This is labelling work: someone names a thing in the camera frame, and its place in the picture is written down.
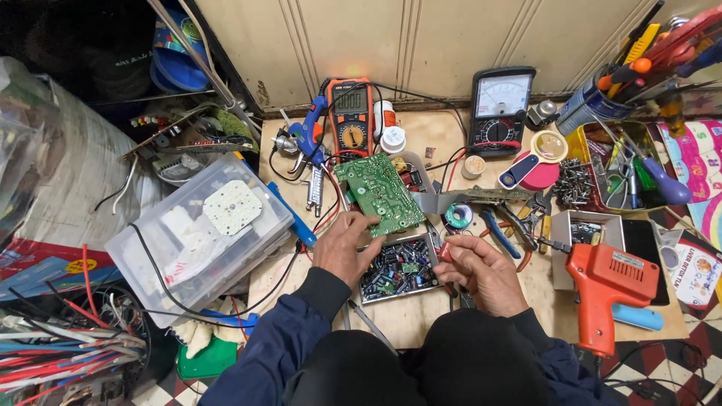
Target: beige wall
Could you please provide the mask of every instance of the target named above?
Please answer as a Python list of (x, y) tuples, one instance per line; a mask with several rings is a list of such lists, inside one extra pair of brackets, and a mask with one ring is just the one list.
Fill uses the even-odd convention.
[[(468, 96), (475, 72), (521, 64), (538, 70), (534, 92), (573, 90), (655, 2), (196, 0), (262, 108), (309, 103), (326, 77)], [(655, 22), (719, 3), (667, 0)], [(697, 77), (721, 74), (710, 68)]]

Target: orange soldering gun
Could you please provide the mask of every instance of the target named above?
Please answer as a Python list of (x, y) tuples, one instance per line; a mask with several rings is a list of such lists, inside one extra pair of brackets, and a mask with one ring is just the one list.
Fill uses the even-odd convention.
[(579, 343), (597, 356), (614, 354), (612, 304), (646, 307), (656, 296), (657, 265), (602, 244), (574, 244), (539, 238), (539, 243), (569, 254), (566, 269), (579, 291)]

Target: hand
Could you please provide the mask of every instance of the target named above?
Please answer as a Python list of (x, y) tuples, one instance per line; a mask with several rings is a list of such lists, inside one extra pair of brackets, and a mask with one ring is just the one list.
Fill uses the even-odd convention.
[(529, 308), (512, 261), (478, 237), (456, 234), (446, 241), (453, 261), (434, 267), (439, 282), (458, 282), (492, 316), (511, 317)]
[(353, 289), (386, 241), (386, 236), (376, 237), (363, 252), (357, 252), (359, 237), (369, 225), (380, 222), (380, 217), (367, 217), (359, 212), (341, 213), (316, 241), (313, 266), (324, 268)]

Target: dark blue jacket sleeve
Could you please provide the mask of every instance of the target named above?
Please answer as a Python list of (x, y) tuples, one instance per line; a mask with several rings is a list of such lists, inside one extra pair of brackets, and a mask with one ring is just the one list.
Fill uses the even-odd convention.
[(511, 317), (517, 331), (534, 345), (547, 379), (549, 404), (559, 406), (620, 405), (614, 389), (604, 386), (581, 364), (569, 344), (550, 338), (544, 332), (533, 309)]
[(282, 295), (253, 328), (235, 364), (206, 390), (199, 406), (280, 405), (288, 379), (316, 343), (351, 289), (324, 269), (312, 267), (303, 284)]

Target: man's left hand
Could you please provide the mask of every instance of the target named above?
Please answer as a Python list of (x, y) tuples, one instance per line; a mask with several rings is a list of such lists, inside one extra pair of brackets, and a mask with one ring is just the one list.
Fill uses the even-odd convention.
[(386, 236), (374, 238), (364, 251), (357, 252), (361, 233), (369, 225), (380, 222), (379, 217), (368, 217), (359, 212), (341, 213), (316, 241), (313, 266), (324, 268), (353, 289), (386, 240)]

